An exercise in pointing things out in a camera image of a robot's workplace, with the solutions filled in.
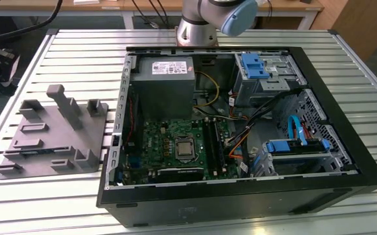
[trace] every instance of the desk leg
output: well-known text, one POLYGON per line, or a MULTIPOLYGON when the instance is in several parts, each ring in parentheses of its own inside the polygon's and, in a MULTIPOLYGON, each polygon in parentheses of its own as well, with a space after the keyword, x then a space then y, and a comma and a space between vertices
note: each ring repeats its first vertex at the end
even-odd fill
POLYGON ((122 11, 123 14, 123 20, 125 20, 125 26, 126 29, 135 29, 134 25, 134 12, 133 11, 122 11))
POLYGON ((317 11, 309 11, 307 13, 304 19, 301 20, 301 23, 300 23, 300 26, 299 26, 299 30, 309 30, 311 29, 317 15, 319 15, 317 11))

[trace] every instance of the power cable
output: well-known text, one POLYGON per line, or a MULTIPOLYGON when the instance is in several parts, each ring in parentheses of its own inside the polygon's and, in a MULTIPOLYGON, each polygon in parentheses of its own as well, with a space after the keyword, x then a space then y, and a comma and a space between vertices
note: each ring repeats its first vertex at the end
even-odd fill
POLYGON ((170 29, 170 28, 172 28, 172 25, 170 25, 170 17, 169 17, 168 11, 165 10, 165 7, 164 7, 164 5, 162 5, 161 0, 158 0, 158 3, 160 3, 160 5, 161 5, 161 8, 162 8, 165 17, 166 17, 166 19, 168 19, 168 27, 169 27, 169 29, 170 29))
POLYGON ((19 30, 12 31, 10 33, 0 34, 0 41, 7 40, 7 39, 14 38, 14 37, 18 37, 18 36, 22 36, 22 35, 33 32, 33 31, 43 28, 45 26, 47 26, 54 21, 54 19, 57 18, 58 13, 59 13, 61 8, 62 8, 62 4, 63 4, 63 0, 58 0, 58 4, 57 4, 55 10, 53 12, 53 15, 43 23, 39 23, 37 25, 33 25, 31 27, 19 29, 19 30))
POLYGON ((158 11, 158 9, 157 9, 157 6, 154 5, 154 3, 153 3, 152 0, 149 0, 149 2, 150 2, 150 5, 152 5, 153 8, 154 8, 154 10, 156 10, 156 12, 157 12, 157 14, 158 14, 161 20, 162 20, 162 23, 165 24, 165 27, 169 28, 169 24, 168 24, 166 20, 164 19, 162 15, 160 14, 160 11, 158 11))
POLYGON ((141 17, 145 20, 145 23, 150 24, 150 26, 153 26, 153 28, 160 28, 160 25, 156 22, 150 21, 149 18, 146 17, 146 15, 143 14, 143 12, 142 12, 142 10, 141 10, 135 0, 131 0, 131 1, 133 1, 134 5, 135 5, 135 7, 138 9, 138 12, 141 13, 141 17))

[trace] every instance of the power supply label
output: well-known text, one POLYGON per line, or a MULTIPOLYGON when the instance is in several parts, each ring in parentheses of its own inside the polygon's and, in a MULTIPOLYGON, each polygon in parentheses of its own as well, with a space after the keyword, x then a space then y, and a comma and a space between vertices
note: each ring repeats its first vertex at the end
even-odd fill
POLYGON ((188 71, 188 62, 156 62, 152 68, 152 74, 185 74, 188 71))

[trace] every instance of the blue plastic latch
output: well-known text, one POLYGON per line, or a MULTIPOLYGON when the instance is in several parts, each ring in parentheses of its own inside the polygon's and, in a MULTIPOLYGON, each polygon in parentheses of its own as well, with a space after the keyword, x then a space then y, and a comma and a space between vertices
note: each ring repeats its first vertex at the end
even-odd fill
POLYGON ((325 149, 327 149, 327 151, 331 149, 331 142, 329 142, 329 140, 327 140, 327 139, 323 139, 321 140, 321 144, 324 145, 324 147, 325 147, 325 149))
POLYGON ((273 153, 276 151, 273 143, 266 143, 268 152, 273 153))
POLYGON ((258 164, 260 160, 261 160, 261 155, 258 155, 258 156, 256 157, 253 167, 256 167, 256 166, 257 166, 257 164, 258 164))
POLYGON ((265 62, 260 59, 257 53, 244 53, 242 63, 246 70, 248 78, 250 79, 269 79, 270 75, 265 71, 265 62))
POLYGON ((274 146, 276 152, 289 152, 291 146, 288 141, 272 141, 272 144, 274 146))

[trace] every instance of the yellow wire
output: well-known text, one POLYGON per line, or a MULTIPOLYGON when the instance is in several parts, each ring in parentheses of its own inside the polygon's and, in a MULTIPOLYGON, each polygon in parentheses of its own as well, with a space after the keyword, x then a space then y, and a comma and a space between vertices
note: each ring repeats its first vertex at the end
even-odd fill
POLYGON ((236 145, 236 147, 233 148, 229 156, 233 157, 233 156, 237 156, 237 155, 233 155, 236 149, 240 147, 240 145, 242 144, 242 142, 245 141, 246 137, 249 136, 250 132, 248 132, 248 134, 244 136, 244 138, 241 139, 240 143, 236 145))
POLYGON ((209 74, 206 74, 205 72, 201 72, 201 71, 197 71, 197 73, 201 73, 202 75, 205 75, 212 80, 212 82, 214 83, 216 88, 217 88, 217 94, 216 94, 214 100, 210 101, 206 104, 194 105, 196 108, 200 108, 200 107, 204 107, 204 106, 213 104, 218 100, 220 95, 221 95, 221 87, 220 87, 220 84, 217 84, 216 80, 213 79, 213 77, 209 74))

